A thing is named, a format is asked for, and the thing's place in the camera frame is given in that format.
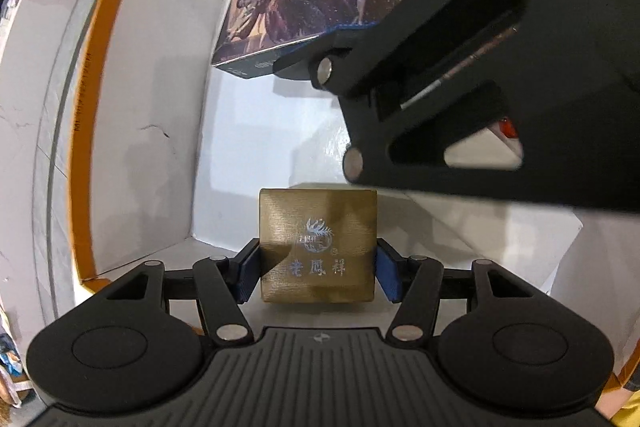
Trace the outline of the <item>orange white storage box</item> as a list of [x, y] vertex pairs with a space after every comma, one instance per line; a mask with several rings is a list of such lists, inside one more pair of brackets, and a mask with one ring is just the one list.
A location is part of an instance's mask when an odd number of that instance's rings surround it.
[[[224, 0], [100, 0], [70, 146], [77, 271], [98, 289], [141, 262], [187, 268], [258, 233], [264, 187], [345, 187], [337, 103], [304, 82], [210, 67]], [[613, 213], [383, 191], [404, 254], [500, 262], [638, 357], [639, 221]]]

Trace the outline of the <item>gold jewelry box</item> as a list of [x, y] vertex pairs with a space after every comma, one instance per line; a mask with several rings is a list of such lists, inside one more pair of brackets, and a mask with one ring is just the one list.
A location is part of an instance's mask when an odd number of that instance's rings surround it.
[[260, 292], [266, 303], [368, 303], [374, 298], [378, 193], [264, 188]]

